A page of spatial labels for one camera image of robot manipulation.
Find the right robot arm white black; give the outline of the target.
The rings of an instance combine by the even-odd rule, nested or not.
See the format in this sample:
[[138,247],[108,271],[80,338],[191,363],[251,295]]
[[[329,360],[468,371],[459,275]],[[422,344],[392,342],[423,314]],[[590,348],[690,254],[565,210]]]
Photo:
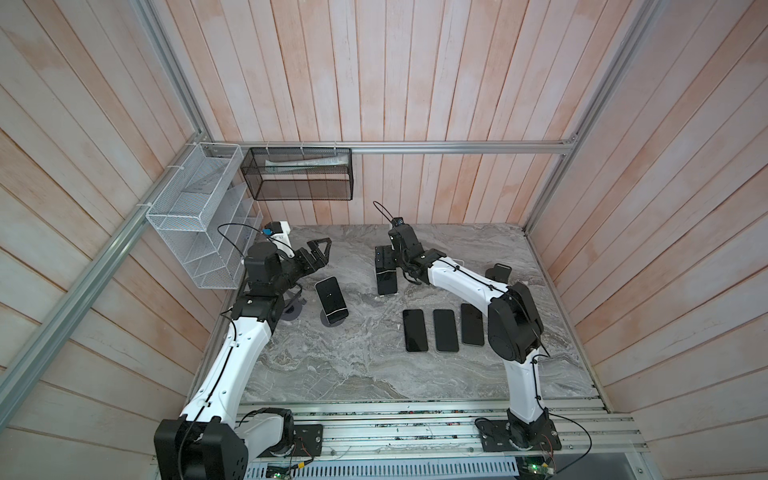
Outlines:
[[510,397],[508,442],[529,450],[548,430],[549,410],[541,403],[535,356],[542,347],[543,323],[528,287],[503,284],[468,270],[437,249],[426,250],[400,217],[388,232],[393,260],[416,284],[444,289],[475,307],[487,319],[488,343],[503,360]]

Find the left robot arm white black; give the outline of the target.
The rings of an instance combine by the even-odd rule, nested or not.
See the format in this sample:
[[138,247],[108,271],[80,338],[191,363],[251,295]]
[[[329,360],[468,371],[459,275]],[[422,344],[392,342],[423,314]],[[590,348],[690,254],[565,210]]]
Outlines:
[[250,246],[216,360],[180,416],[162,421],[154,434],[161,478],[242,479],[249,463],[263,454],[292,455],[290,410],[260,408],[245,425],[237,412],[256,361],[286,310],[285,293],[328,264],[331,245],[322,238],[284,252],[283,243],[269,237]]

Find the purple-edged phone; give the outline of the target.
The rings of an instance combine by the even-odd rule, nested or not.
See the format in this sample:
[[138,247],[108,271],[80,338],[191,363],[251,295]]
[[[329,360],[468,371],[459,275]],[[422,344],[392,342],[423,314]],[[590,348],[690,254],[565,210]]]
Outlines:
[[424,313],[421,309],[406,309],[402,312],[405,348],[407,352],[429,350]]

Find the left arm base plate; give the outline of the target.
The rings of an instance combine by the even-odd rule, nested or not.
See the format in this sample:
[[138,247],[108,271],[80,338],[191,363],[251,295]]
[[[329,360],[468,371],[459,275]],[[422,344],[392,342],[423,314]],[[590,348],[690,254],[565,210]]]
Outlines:
[[290,429],[288,455],[315,458],[322,455],[324,427],[321,424],[299,424]]

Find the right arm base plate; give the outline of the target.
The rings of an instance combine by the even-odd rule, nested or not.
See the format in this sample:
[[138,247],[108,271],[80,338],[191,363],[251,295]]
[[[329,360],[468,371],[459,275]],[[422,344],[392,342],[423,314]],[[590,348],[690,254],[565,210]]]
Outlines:
[[474,425],[484,452],[550,452],[562,449],[559,433],[548,418],[526,424],[515,418],[490,420],[480,417],[474,420]]

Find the teal-edged phone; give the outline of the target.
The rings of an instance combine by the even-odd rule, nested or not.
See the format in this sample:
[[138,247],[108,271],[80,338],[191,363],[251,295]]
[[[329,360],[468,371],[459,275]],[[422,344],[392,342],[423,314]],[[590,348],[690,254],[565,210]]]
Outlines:
[[433,324],[436,349],[439,352],[458,352],[459,341],[454,311],[435,309],[433,311]]

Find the black phone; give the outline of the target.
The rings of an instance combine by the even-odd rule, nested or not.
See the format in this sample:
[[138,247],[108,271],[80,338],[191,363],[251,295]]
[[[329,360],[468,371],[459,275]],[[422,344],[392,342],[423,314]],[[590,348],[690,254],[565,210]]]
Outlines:
[[391,246],[376,246],[374,254],[377,293],[380,296],[398,291],[397,266]]
[[462,303],[460,315],[462,343],[480,347],[484,346],[485,336],[482,313],[473,305]]
[[322,306],[322,311],[324,311],[327,316],[342,311],[347,311],[349,313],[336,277],[329,277],[317,282],[315,289]]

